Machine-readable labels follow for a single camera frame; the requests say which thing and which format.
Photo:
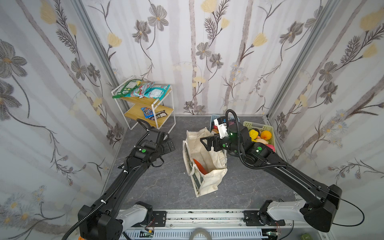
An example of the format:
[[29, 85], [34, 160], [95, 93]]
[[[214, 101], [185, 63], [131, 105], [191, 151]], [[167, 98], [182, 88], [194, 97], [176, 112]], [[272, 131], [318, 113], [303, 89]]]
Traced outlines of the cream canvas grocery bag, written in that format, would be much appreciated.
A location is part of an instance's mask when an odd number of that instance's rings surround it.
[[[226, 152], [208, 152], [200, 142], [200, 138], [212, 136], [213, 133], [206, 128], [198, 132], [186, 131], [186, 139], [183, 141], [183, 160], [197, 198], [217, 191], [228, 171]], [[206, 175], [198, 170], [193, 159], [208, 171]]]

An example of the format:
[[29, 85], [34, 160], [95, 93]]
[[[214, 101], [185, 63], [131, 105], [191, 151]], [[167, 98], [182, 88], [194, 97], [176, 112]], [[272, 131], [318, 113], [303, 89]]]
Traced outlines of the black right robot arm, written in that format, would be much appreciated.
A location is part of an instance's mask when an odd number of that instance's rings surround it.
[[344, 201], [341, 188], [310, 178], [283, 160], [267, 143], [254, 141], [249, 130], [240, 125], [235, 111], [227, 110], [224, 117], [216, 120], [216, 125], [219, 133], [200, 139], [207, 151], [227, 151], [248, 169], [265, 171], [302, 197], [296, 202], [265, 201], [256, 214], [260, 225], [289, 220], [305, 222], [324, 233], [331, 230]]

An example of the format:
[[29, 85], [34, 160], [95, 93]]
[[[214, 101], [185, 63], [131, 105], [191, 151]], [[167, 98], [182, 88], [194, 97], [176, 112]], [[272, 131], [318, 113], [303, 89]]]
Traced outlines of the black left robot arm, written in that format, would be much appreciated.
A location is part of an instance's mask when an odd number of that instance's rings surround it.
[[145, 135], [125, 158], [120, 166], [122, 170], [111, 186], [90, 207], [84, 205], [79, 210], [78, 222], [64, 234], [64, 240], [75, 230], [79, 230], [85, 240], [118, 240], [130, 227], [153, 223], [151, 205], [137, 202], [127, 210], [121, 207], [139, 178], [175, 147], [169, 133], [157, 130], [144, 120], [137, 122], [145, 128]]

